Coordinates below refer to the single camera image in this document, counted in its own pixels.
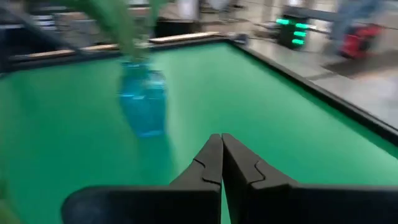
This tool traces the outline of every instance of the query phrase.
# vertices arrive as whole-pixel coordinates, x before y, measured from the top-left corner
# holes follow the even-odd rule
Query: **table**
[[[137,138],[119,106],[121,57],[73,60],[0,80],[0,214],[22,223],[60,224],[63,200],[89,185],[167,185],[213,133],[301,183],[398,184],[394,130],[228,41],[152,54],[168,88],[167,134],[154,138]]]

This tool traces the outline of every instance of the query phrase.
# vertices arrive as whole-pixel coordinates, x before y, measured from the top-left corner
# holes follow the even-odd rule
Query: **floor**
[[[214,25],[209,23],[206,30],[223,32],[246,32],[252,34],[258,27],[254,23],[274,21],[281,13],[285,1],[280,0],[240,0],[239,4],[245,10],[236,12],[236,17],[243,19],[231,25]],[[167,17],[178,18],[173,5],[162,12]],[[314,9],[334,11],[338,7],[334,0],[314,0]],[[389,50],[398,49],[398,1],[386,2],[384,14],[377,22],[387,27],[385,29],[375,53],[382,54]],[[219,19],[217,14],[202,14],[203,21],[211,22]],[[321,29],[327,29],[328,23],[312,21]],[[359,72],[352,76],[342,76],[324,68],[325,65],[343,62],[345,59],[326,54],[327,44],[325,34],[311,32],[306,47],[301,51],[291,51],[269,40],[252,39],[250,48],[268,56],[277,63],[296,71],[301,76],[324,89],[340,96],[398,129],[398,65],[382,70]]]

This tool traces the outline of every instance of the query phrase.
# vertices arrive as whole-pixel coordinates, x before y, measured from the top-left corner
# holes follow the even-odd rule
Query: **black device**
[[[398,222],[396,187],[301,184],[232,135],[222,138],[232,224]]]
[[[200,27],[194,21],[171,20],[164,17],[158,18],[154,27],[155,38],[170,37],[173,35],[191,34],[198,32]]]
[[[98,186],[62,206],[64,224],[197,223],[221,220],[223,142],[213,134],[188,168],[166,186]]]
[[[277,35],[277,43],[289,49],[299,49],[305,44],[307,35],[308,17],[294,14],[293,12],[285,13],[276,23],[280,24],[279,33]]]
[[[249,44],[249,36],[247,34],[235,34],[230,39],[237,44],[247,45]]]

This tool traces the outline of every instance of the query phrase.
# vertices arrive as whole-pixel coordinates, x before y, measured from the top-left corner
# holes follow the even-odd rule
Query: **green plant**
[[[146,17],[146,27],[138,27],[133,15],[129,13],[127,0],[54,0],[77,11],[84,12],[96,20],[99,28],[119,44],[122,53],[131,61],[145,57],[144,50],[138,47],[143,32],[155,24],[163,3],[167,0],[151,0],[150,15]]]

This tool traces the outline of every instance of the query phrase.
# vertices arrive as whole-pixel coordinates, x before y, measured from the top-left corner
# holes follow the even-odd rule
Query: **equipment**
[[[219,224],[223,142],[213,134],[192,163],[166,186],[94,186],[63,203],[64,224]]]
[[[308,19],[297,14],[284,14],[276,22],[281,24],[277,43],[289,49],[298,49],[305,44]]]
[[[249,43],[249,36],[247,34],[230,32],[226,36],[239,45],[247,45]]]
[[[223,134],[223,180],[232,224],[396,223],[397,189],[300,183]]]
[[[352,59],[366,57],[381,32],[382,27],[376,24],[351,27],[345,35],[341,56]]]

